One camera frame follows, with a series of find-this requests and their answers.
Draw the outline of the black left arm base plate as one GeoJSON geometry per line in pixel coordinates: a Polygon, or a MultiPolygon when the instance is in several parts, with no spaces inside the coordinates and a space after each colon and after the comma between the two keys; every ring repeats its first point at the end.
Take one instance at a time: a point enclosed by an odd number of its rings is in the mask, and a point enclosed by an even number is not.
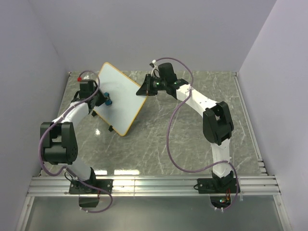
{"type": "Polygon", "coordinates": [[[98,179],[86,183],[90,187],[80,181],[73,180],[69,187],[69,194],[111,194],[112,192],[113,180],[111,179],[98,179]]]}

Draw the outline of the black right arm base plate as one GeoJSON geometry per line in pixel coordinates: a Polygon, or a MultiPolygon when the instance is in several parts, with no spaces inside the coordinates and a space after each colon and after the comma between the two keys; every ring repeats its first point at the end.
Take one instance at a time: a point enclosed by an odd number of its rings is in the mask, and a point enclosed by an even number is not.
{"type": "Polygon", "coordinates": [[[226,194],[236,193],[236,179],[223,180],[221,178],[199,178],[193,186],[199,194],[226,194]]]}

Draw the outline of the blue whiteboard eraser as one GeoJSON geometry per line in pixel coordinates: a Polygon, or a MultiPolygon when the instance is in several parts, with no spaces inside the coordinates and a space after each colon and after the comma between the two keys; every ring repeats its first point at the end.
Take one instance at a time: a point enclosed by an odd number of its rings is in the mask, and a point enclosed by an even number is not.
{"type": "Polygon", "coordinates": [[[111,104],[112,104],[112,101],[111,101],[111,99],[110,99],[110,94],[109,94],[108,92],[105,92],[105,93],[104,93],[104,97],[105,97],[105,104],[106,104],[107,106],[111,105],[111,104]]]}

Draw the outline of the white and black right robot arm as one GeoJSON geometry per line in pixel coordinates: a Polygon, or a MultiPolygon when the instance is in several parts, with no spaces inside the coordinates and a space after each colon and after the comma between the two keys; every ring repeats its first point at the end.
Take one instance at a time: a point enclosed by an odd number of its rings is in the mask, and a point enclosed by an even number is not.
{"type": "Polygon", "coordinates": [[[193,88],[193,84],[177,78],[171,63],[150,64],[151,73],[136,92],[138,96],[156,96],[159,91],[188,105],[203,120],[203,135],[211,144],[213,164],[212,186],[217,192],[224,192],[233,181],[234,170],[230,164],[230,141],[234,130],[229,106],[226,102],[216,102],[193,88]]]}

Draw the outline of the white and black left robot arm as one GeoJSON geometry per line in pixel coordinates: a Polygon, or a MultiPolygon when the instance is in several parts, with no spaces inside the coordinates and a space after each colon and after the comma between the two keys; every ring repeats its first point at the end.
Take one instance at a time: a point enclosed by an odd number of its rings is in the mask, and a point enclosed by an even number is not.
{"type": "Polygon", "coordinates": [[[99,82],[80,80],[77,91],[69,107],[51,122],[40,125],[38,155],[42,169],[50,176],[58,176],[63,170],[68,172],[71,183],[85,193],[93,193],[99,189],[93,168],[77,158],[78,146],[75,127],[96,106],[109,100],[99,90],[99,82]]]}

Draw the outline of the yellow framed whiteboard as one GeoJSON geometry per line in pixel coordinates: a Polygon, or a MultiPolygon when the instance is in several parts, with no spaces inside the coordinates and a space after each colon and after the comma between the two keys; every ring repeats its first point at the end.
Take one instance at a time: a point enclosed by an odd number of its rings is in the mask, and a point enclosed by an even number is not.
{"type": "Polygon", "coordinates": [[[120,136],[125,136],[133,121],[144,105],[147,97],[137,96],[141,87],[135,81],[116,69],[110,63],[104,63],[99,71],[100,90],[108,93],[111,105],[95,107],[96,114],[120,136]]]}

